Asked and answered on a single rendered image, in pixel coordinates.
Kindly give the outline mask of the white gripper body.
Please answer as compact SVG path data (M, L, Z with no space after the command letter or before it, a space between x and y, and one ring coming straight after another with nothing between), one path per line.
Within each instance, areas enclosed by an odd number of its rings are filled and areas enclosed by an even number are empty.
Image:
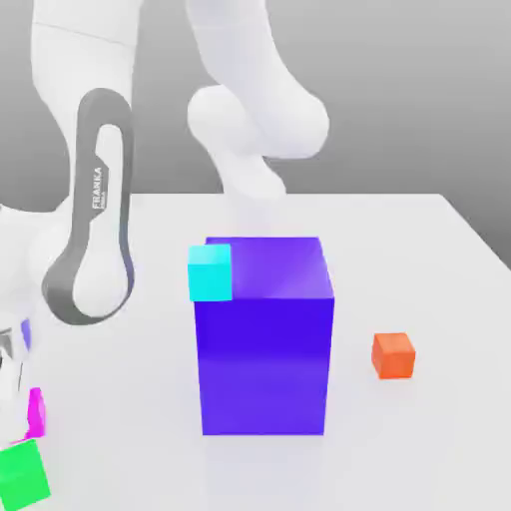
M26 401L30 391L29 364L0 352L0 403Z

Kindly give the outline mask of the small magenta cube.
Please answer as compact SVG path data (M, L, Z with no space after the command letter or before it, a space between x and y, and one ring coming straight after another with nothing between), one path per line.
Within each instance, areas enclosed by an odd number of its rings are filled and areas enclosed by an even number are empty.
M27 407L27 430L23 437L19 436L10 442L11 445L23 441L40 438L46 434L46 406L40 387L32 387L29 392Z

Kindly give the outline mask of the small green cube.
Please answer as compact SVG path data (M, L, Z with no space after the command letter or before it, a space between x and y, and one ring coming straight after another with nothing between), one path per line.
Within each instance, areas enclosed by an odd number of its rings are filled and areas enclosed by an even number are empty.
M50 495L36 439L0 451L0 502L4 511L19 511Z

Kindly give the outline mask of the small cyan cube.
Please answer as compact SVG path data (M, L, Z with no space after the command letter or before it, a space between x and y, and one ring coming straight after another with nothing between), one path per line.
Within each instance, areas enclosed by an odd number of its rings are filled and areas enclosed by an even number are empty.
M188 282L193 302L233 299L232 249L226 244L191 246Z

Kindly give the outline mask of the small orange cube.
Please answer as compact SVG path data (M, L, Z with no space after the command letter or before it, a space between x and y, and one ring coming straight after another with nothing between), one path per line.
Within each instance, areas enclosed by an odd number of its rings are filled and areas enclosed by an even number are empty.
M371 361L380 379L411 378L416 351L405 332L376 333Z

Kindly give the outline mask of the large blue box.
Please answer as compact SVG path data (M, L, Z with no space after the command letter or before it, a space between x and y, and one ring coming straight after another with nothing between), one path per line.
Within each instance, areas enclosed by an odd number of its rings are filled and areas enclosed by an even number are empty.
M324 431L335 297L317 238L208 237L232 296L195 304L203 432Z

